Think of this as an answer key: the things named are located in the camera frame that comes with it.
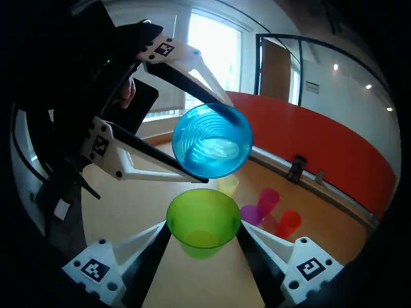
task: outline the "red wall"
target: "red wall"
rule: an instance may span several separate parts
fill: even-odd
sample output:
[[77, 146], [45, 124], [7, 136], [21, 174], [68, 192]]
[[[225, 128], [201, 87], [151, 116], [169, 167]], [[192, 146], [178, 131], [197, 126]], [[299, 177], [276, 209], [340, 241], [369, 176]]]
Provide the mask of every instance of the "red wall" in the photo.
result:
[[390, 164], [348, 127], [309, 109], [256, 95], [227, 92], [250, 121], [254, 145], [287, 161], [307, 159], [306, 169], [324, 179], [381, 218], [396, 176]]

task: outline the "hand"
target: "hand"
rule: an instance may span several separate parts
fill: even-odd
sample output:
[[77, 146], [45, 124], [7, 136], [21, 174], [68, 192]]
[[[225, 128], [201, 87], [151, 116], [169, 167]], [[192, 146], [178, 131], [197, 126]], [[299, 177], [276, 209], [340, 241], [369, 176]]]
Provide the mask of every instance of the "hand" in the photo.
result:
[[133, 77], [130, 76], [127, 82], [123, 85], [120, 91], [121, 99], [115, 99], [114, 103], [119, 103], [122, 108], [127, 108], [132, 101], [134, 94], [136, 94], [136, 85], [134, 84]]

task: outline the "yellow plastic cup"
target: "yellow plastic cup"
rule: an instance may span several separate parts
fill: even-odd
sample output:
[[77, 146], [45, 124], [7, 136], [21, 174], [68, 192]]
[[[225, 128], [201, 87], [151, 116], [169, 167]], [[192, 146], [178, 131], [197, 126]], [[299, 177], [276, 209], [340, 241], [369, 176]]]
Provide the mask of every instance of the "yellow plastic cup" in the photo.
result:
[[207, 259], [236, 236], [241, 214], [227, 195], [213, 189], [192, 189], [172, 201], [166, 221], [185, 253]]
[[227, 177], [219, 178], [218, 191], [232, 198], [235, 190], [237, 189], [238, 182], [239, 180], [235, 175], [229, 175]]

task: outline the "pink plastic cup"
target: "pink plastic cup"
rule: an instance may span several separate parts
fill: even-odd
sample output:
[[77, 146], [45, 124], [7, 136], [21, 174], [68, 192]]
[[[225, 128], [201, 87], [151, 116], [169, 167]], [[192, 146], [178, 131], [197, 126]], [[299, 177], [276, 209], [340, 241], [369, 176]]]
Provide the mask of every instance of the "pink plastic cup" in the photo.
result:
[[246, 205], [240, 209], [241, 219], [258, 226], [264, 219], [263, 213], [255, 205]]
[[275, 208], [279, 202], [279, 193], [273, 189], [266, 188], [260, 193], [257, 207], [263, 213], [264, 217], [267, 216]]
[[299, 213], [289, 209], [281, 217], [275, 235], [286, 240], [301, 226], [301, 222], [302, 219]]

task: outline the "white sticker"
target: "white sticker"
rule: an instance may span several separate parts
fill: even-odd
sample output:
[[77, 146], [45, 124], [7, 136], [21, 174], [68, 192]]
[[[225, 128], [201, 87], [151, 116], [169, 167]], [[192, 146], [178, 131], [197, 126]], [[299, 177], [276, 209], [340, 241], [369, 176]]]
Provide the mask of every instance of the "white sticker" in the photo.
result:
[[63, 199], [60, 199], [60, 201], [57, 203], [57, 206], [55, 207], [54, 215], [56, 215], [56, 217], [60, 218], [61, 220], [64, 220], [69, 207], [70, 204], [64, 202]]

